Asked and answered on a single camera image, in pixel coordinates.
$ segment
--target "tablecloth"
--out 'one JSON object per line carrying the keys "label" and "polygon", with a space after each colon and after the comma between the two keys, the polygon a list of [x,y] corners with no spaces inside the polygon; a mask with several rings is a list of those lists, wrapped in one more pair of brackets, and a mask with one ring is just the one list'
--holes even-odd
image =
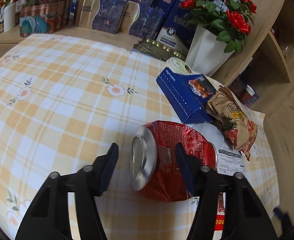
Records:
{"label": "tablecloth", "polygon": [[[109,240],[186,239],[196,199],[156,202],[134,192],[130,148],[139,125],[180,122],[156,84],[165,62],[80,38],[34,34],[0,59],[0,226],[14,239],[48,174],[74,173],[119,145],[111,183],[96,198]],[[217,87],[218,82],[210,79]],[[271,216],[279,204],[276,169],[258,124],[247,178]],[[79,239],[73,194],[71,231]]]}

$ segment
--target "gold tray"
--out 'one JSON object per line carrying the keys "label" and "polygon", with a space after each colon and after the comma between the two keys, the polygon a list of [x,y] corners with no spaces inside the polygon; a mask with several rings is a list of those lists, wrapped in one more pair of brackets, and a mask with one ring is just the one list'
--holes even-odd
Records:
{"label": "gold tray", "polygon": [[152,39],[143,39],[138,44],[134,45],[134,49],[143,54],[152,56],[163,61],[166,61],[171,57],[177,57],[183,61],[186,60],[186,55],[162,44],[161,42],[154,41]]}

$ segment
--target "screw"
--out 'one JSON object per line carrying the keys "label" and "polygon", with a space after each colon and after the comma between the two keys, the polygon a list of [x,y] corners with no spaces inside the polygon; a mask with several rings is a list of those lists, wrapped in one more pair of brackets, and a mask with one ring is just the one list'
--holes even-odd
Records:
{"label": "screw", "polygon": [[208,171],[210,171],[210,168],[208,166],[204,165],[204,166],[201,167],[201,170],[203,172],[208,172]]}
{"label": "screw", "polygon": [[59,176],[59,173],[57,171],[53,171],[52,173],[49,174],[49,177],[51,179],[55,179]]}
{"label": "screw", "polygon": [[237,179],[242,179],[243,178],[243,174],[241,172],[236,172],[234,174],[234,176],[237,178]]}
{"label": "screw", "polygon": [[86,165],[83,167],[83,171],[86,171],[86,172],[91,171],[92,169],[93,169],[92,165]]}

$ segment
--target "white vase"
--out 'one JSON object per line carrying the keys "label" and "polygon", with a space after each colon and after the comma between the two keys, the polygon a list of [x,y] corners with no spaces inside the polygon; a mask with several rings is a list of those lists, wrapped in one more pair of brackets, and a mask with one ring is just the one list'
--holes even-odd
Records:
{"label": "white vase", "polygon": [[4,32],[8,32],[15,27],[15,3],[12,3],[4,9]]}
{"label": "white vase", "polygon": [[210,31],[197,26],[186,59],[192,70],[210,77],[232,55],[233,52],[224,53],[227,44],[216,38]]}

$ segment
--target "aluminum can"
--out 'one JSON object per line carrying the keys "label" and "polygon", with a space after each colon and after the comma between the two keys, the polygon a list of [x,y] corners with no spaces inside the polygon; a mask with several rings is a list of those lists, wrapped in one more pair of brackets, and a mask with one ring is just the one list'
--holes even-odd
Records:
{"label": "aluminum can", "polygon": [[176,162],[176,144],[181,142],[188,155],[215,168],[216,151],[196,130],[184,124],[155,121],[138,128],[132,142],[133,188],[145,197],[160,201],[182,201],[187,192]]}

